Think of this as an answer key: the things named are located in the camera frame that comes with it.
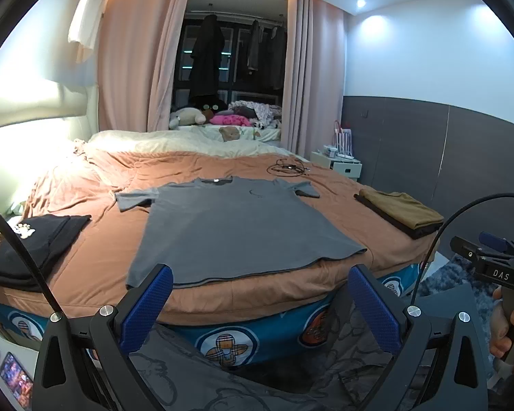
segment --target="dark coat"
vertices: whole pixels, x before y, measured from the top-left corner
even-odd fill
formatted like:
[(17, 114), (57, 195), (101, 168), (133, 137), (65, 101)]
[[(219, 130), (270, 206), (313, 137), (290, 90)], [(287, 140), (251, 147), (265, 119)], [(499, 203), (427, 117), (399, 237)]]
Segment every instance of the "dark coat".
[(279, 90), (284, 87), (285, 49), (287, 41), (287, 32), (280, 26), (276, 29), (274, 38), (269, 42), (270, 86), (272, 86), (274, 90)]
[(219, 66), (225, 37), (217, 23), (217, 15), (208, 15), (201, 23), (198, 37), (192, 48), (189, 99), (215, 95), (219, 89)]

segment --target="window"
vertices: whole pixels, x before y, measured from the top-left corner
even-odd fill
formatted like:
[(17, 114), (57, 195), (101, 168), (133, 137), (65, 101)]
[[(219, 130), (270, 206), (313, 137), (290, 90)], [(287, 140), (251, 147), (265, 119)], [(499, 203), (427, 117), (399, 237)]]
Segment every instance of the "window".
[[(201, 20), (184, 20), (178, 55), (175, 64), (175, 81), (173, 104), (176, 107), (188, 105), (190, 92), (190, 73), (192, 70), (192, 58), (190, 54), (195, 45)], [(248, 72), (244, 66), (251, 35), (249, 24), (231, 23), (219, 21), (219, 26), (225, 37), (225, 46), (221, 53), (219, 67), (219, 92), (218, 97), (225, 103), (235, 100), (252, 100), (263, 103), (279, 104), (282, 100), (283, 89), (273, 90), (262, 84), (259, 72)], [(271, 30), (266, 28), (262, 34), (262, 40), (266, 41), (271, 35)]]

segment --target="gray t-shirt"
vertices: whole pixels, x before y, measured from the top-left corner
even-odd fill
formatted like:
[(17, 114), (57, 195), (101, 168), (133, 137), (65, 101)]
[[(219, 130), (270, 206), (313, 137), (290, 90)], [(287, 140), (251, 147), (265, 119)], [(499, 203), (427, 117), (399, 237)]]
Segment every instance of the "gray t-shirt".
[(116, 193), (120, 211), (152, 203), (127, 286), (138, 286), (156, 264), (171, 267), (174, 287), (184, 288), (366, 250), (297, 195), (319, 198), (307, 181), (237, 176)]

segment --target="phone screen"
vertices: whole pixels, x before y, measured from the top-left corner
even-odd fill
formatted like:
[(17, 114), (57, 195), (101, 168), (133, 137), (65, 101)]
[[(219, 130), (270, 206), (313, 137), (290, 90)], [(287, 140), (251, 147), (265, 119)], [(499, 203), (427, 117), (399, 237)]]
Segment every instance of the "phone screen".
[(11, 352), (6, 354), (2, 362), (0, 377), (6, 382), (19, 405), (29, 411), (33, 383)]

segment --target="logo print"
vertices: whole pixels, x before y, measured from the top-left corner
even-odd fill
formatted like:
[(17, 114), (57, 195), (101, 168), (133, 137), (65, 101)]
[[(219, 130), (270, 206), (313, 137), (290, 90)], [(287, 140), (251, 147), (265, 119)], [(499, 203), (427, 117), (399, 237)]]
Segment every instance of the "logo print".
[(258, 345), (257, 337), (249, 329), (229, 326), (203, 335), (196, 348), (220, 366), (240, 366), (249, 363)]
[(30, 235), (32, 235), (36, 230), (30, 228), (29, 224), (17, 224), (13, 227), (14, 232), (20, 235), (21, 239), (27, 239)]
[(323, 321), (327, 317), (328, 309), (328, 304), (318, 307), (306, 321), (305, 330), (299, 335), (299, 343), (304, 347), (316, 347), (326, 342)]
[(19, 312), (12, 312), (8, 315), (8, 320), (12, 323), (23, 336), (34, 341), (42, 341), (44, 332), (42, 328), (31, 318), (20, 314)]
[(402, 284), (398, 277), (387, 278), (382, 282), (388, 289), (392, 290), (396, 296), (402, 295)]

